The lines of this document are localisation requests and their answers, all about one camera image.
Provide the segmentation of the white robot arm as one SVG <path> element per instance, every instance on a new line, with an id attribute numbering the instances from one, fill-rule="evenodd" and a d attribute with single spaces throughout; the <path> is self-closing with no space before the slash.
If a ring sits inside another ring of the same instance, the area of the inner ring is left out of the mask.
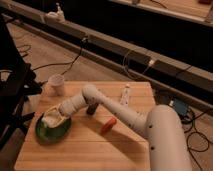
<path id="1" fill-rule="evenodd" d="M 41 121 L 56 128 L 80 109 L 100 104 L 149 143 L 151 171 L 192 171 L 181 121 L 168 105 L 154 106 L 146 115 L 107 97 L 94 84 L 49 108 Z"/>

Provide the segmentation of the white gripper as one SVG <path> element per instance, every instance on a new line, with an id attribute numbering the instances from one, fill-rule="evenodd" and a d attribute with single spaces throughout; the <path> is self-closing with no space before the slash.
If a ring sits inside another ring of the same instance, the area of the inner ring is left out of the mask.
<path id="1" fill-rule="evenodd" d="M 71 117 L 73 114 L 77 113 L 80 109 L 87 106 L 85 98 L 81 93 L 78 93 L 66 100 L 64 100 L 59 105 L 59 111 L 57 106 L 53 106 L 44 112 L 45 116 L 58 116 L 60 113 L 63 116 L 54 118 L 51 122 L 51 128 L 55 128 L 63 124 L 68 117 Z"/>

